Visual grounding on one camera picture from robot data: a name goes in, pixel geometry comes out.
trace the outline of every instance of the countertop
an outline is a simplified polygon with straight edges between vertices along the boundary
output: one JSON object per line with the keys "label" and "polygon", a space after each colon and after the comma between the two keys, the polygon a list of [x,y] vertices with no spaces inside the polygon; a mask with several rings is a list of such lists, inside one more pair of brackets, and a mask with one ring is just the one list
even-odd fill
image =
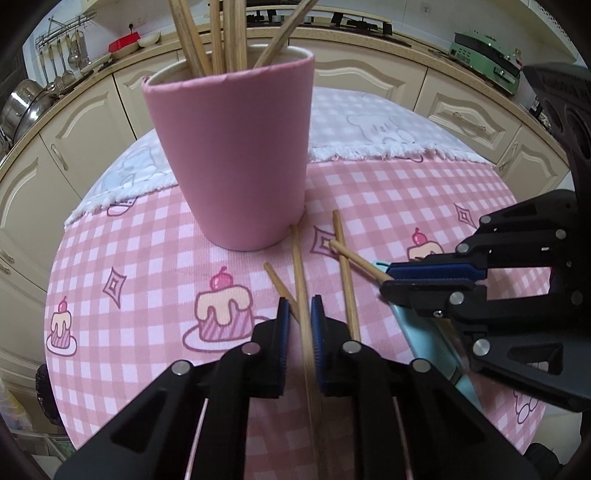
{"label": "countertop", "polygon": [[[209,43],[209,25],[200,25],[199,29],[203,32],[203,42]],[[248,29],[247,36],[248,38],[270,38],[275,35],[278,29],[279,27],[253,27]],[[337,29],[329,28],[299,27],[291,36],[291,38],[332,41],[357,47],[371,48],[373,50],[389,53],[420,63],[430,69],[437,70],[438,72],[448,75],[457,81],[464,83],[468,87],[477,90],[481,94],[488,97],[490,100],[494,101],[515,115],[519,120],[531,128],[539,137],[541,137],[563,159],[563,161],[568,164],[566,153],[561,148],[561,146],[520,104],[499,93],[495,88],[488,85],[470,71],[458,66],[451,60],[433,54],[430,51],[432,49],[431,45],[405,35],[395,34],[394,37],[411,44],[412,48],[378,37],[371,37],[350,31],[339,31]],[[122,70],[140,61],[180,49],[180,42],[178,41],[175,33],[164,35],[160,43],[157,45],[148,48],[142,48],[137,53],[118,60],[107,68],[91,75],[91,77],[78,85],[78,87],[76,87],[72,93],[69,93],[64,98],[56,102],[51,107],[51,109],[47,111],[47,113],[43,115],[36,124],[33,125],[33,127],[24,135],[24,137],[16,145],[14,145],[9,154],[2,161],[0,161],[0,179],[8,171],[13,162],[28,145],[28,143],[35,137],[35,135],[37,135],[56,114],[65,108],[66,105],[68,105],[72,100],[76,99],[83,92],[88,90],[96,83],[100,82],[102,79],[114,74],[119,70]]]}

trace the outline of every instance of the cream cabinet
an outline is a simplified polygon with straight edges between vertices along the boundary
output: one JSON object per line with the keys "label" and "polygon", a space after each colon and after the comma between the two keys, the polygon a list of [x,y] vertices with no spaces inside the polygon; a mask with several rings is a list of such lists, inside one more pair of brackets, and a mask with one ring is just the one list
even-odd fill
{"label": "cream cabinet", "polygon": [[114,74],[123,108],[137,138],[143,137],[154,128],[148,107],[142,93],[142,82],[145,77],[172,65],[178,61],[175,51],[144,60]]}
{"label": "cream cabinet", "polygon": [[554,190],[569,168],[546,142],[522,125],[496,171],[521,202]]}
{"label": "cream cabinet", "polygon": [[47,290],[64,221],[79,203],[37,135],[0,180],[0,258]]}
{"label": "cream cabinet", "polygon": [[45,297],[0,260],[0,377],[29,388],[35,388],[35,373],[45,361]]}
{"label": "cream cabinet", "polygon": [[113,77],[72,100],[43,127],[41,138],[75,191],[84,197],[135,141]]}
{"label": "cream cabinet", "polygon": [[316,57],[314,84],[379,95],[413,110],[427,68],[387,53],[341,43],[290,40]]}
{"label": "cream cabinet", "polygon": [[434,70],[427,72],[414,111],[493,163],[501,159],[521,125],[483,94]]}

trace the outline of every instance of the chopstick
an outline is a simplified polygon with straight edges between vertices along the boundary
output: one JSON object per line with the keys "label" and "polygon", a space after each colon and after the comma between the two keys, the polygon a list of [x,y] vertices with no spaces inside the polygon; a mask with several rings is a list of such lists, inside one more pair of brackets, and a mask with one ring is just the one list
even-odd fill
{"label": "chopstick", "polygon": [[388,280],[392,280],[392,277],[387,273],[382,272],[379,268],[374,267],[366,259],[360,257],[358,254],[348,249],[342,243],[337,240],[331,240],[329,245],[341,255],[346,256],[349,260],[356,263],[361,269],[365,270],[369,275],[375,278],[378,282],[383,283]]}
{"label": "chopstick", "polygon": [[234,0],[223,3],[223,46],[226,59],[226,72],[236,71],[236,31],[234,20]]}
{"label": "chopstick", "polygon": [[248,68],[246,47],[246,0],[234,0],[234,28],[236,40],[236,70]]}
{"label": "chopstick", "polygon": [[191,74],[193,77],[211,75],[213,73],[212,66],[205,53],[187,0],[168,0],[168,4]]}
{"label": "chopstick", "polygon": [[226,73],[226,62],[224,61],[222,44],[222,26],[220,24],[220,2],[210,0],[209,2],[210,21],[212,23],[212,59],[213,74]]}
{"label": "chopstick", "polygon": [[277,54],[281,51],[285,42],[289,39],[294,30],[302,23],[306,14],[312,10],[318,0],[303,0],[293,11],[290,17],[283,23],[281,29],[271,39],[271,42],[263,50],[261,56],[255,63],[255,68],[270,65]]}
{"label": "chopstick", "polygon": [[298,309],[296,299],[293,297],[291,292],[287,289],[287,287],[285,286],[283,281],[280,279],[279,275],[277,275],[277,272],[275,271],[275,269],[272,267],[272,265],[269,262],[266,262],[263,265],[263,268],[265,268],[265,271],[267,272],[267,275],[269,275],[269,279],[271,279],[271,283],[273,283],[273,286],[277,290],[277,293],[279,293],[279,296],[285,298],[287,300],[287,302],[290,304],[291,314],[296,319],[296,322],[299,323],[300,322],[300,314],[299,314],[299,309]]}
{"label": "chopstick", "polygon": [[297,298],[298,314],[300,317],[301,349],[304,358],[304,379],[306,381],[308,413],[312,433],[312,451],[316,460],[318,478],[324,480],[329,477],[329,471],[326,463],[326,449],[322,429],[322,398],[316,384],[312,325],[308,313],[308,292],[306,290],[304,262],[301,257],[300,238],[295,225],[291,226],[291,253],[294,263],[295,296]]}
{"label": "chopstick", "polygon": [[[341,245],[345,246],[345,233],[343,232],[343,223],[340,219],[338,210],[333,212],[333,226],[335,227],[336,239]],[[351,276],[351,264],[349,259],[340,254],[340,277],[343,282],[343,295],[345,297],[345,310],[347,316],[347,325],[351,338],[357,342],[361,341],[361,332],[359,330],[359,316],[357,315],[357,305],[355,303],[355,291],[353,289],[353,277]]]}

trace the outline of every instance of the round table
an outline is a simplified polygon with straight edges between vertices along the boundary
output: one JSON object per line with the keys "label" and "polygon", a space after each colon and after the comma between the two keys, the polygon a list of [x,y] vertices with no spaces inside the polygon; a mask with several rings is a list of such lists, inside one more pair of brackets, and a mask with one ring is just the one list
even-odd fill
{"label": "round table", "polygon": [[[452,252],[478,219],[514,203],[490,165],[437,154],[309,165],[307,213],[299,225],[310,297],[345,320],[339,263],[327,246],[339,209],[348,246],[370,261],[407,261]],[[291,244],[225,251],[205,239],[178,186],[112,202],[67,229],[51,273],[46,307],[47,364],[57,406],[81,446],[171,363],[215,361],[274,318],[278,294],[269,261],[294,291]],[[490,297],[548,289],[544,269],[494,271]],[[408,363],[408,342],[377,286],[354,269],[362,341]],[[544,406],[470,375],[487,418],[520,450]],[[287,385],[279,400],[253,400],[245,478],[314,478],[297,324],[292,322]],[[328,410],[330,463],[352,478],[348,403]]]}

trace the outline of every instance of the pink cup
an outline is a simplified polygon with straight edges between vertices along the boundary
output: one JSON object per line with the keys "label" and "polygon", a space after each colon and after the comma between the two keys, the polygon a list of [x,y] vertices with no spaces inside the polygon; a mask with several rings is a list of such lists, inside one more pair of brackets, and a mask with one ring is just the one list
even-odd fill
{"label": "pink cup", "polygon": [[[264,47],[248,47],[250,69]],[[197,223],[229,250],[280,242],[304,213],[314,56],[287,47],[270,67],[188,78],[183,60],[142,89]]]}

